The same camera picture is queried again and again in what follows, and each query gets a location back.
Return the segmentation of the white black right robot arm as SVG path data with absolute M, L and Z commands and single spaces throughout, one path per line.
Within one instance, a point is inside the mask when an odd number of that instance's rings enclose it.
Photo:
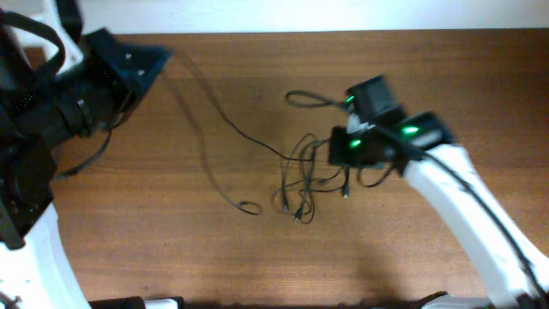
M 383 76 L 350 87 L 349 118 L 329 138 L 329 164 L 389 164 L 438 213 L 480 275 L 491 308 L 546 308 L 548 258 L 492 195 L 466 149 L 433 112 L 407 115 Z

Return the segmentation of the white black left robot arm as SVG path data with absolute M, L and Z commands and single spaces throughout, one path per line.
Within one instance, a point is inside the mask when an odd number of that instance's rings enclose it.
M 51 183 L 56 152 L 76 137 L 111 135 L 140 105 L 171 57 L 159 45 L 84 33 L 74 1 L 41 14 L 1 14 L 1 305 L 4 308 L 181 308 L 179 296 L 87 300 L 61 241 Z

